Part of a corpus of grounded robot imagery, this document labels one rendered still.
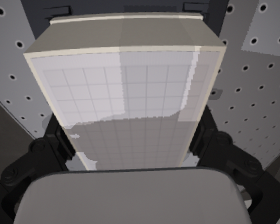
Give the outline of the white perforated base plate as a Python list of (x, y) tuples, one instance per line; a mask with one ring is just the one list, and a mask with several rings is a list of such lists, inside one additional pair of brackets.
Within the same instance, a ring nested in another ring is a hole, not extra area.
[[(218, 131), (265, 170), (280, 155), (280, 0), (230, 0), (227, 46), (207, 105)], [(23, 53), (35, 41), (20, 0), (0, 0), (0, 105), (35, 140), (52, 110)]]

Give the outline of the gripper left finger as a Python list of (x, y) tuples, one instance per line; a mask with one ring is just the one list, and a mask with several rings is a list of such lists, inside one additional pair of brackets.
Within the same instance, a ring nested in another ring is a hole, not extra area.
[(76, 151), (53, 115), (44, 136), (33, 140), (28, 152), (7, 166), (1, 174), (0, 224), (14, 223), (14, 207), (32, 181), (46, 174), (69, 171), (65, 163), (72, 160)]

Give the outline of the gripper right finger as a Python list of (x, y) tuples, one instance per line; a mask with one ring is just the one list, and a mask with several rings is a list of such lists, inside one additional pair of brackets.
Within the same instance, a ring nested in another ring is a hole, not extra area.
[(228, 133), (218, 131), (207, 104), (189, 150), (193, 156), (198, 156), (197, 166), (215, 168), (228, 173), (236, 184), (246, 189), (252, 199), (252, 204), (247, 209), (252, 224), (278, 222), (280, 182), (262, 169), (258, 159), (234, 145)]

